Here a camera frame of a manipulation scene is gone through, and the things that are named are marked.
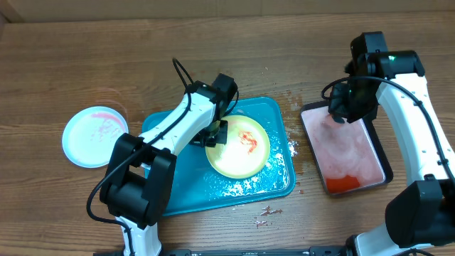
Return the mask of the yellow plate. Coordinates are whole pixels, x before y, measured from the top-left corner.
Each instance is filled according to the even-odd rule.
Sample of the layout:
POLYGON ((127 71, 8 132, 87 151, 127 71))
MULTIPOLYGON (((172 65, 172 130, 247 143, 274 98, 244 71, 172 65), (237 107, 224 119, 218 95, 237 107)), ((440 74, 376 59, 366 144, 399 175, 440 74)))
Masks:
POLYGON ((211 166, 223 176, 249 178, 260 172, 270 154, 270 140, 265 129, 255 120, 242 115, 229 115, 227 142, 206 147, 211 166))

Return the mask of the light blue plate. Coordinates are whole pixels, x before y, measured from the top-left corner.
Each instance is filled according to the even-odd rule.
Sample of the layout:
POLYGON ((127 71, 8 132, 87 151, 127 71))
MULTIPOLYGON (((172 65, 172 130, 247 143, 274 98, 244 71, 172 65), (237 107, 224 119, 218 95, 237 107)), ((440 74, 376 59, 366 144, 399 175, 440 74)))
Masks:
POLYGON ((99 168, 109 163, 115 142, 128 131, 125 118, 116 110, 88 107, 66 124, 62 135, 63 152, 77 166, 99 168))

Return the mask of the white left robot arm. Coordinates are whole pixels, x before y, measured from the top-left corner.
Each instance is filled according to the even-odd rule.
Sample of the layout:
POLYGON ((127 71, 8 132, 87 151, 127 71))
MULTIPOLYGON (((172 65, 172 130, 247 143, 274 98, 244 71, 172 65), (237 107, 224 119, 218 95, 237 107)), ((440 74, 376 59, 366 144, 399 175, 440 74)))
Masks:
POLYGON ((107 205, 111 224, 120 225, 125 247, 122 255, 159 255, 156 224, 171 195, 178 154, 187 144, 214 147, 227 141, 235 82, 196 81, 186 87, 179 106, 153 129, 138 137, 123 134, 114 145, 105 177, 87 200, 87 213, 95 195, 107 205))

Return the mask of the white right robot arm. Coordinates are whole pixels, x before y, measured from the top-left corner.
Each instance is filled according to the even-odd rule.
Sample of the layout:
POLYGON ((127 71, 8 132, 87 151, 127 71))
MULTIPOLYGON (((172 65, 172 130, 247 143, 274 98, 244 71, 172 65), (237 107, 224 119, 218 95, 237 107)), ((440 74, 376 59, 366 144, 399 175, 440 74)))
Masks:
POLYGON ((329 112, 347 122, 378 105, 392 125, 407 187, 390 201, 385 222, 356 235, 354 255, 409 255, 454 242, 454 150, 432 107, 425 70, 413 50, 353 53, 348 77, 328 85, 329 112))

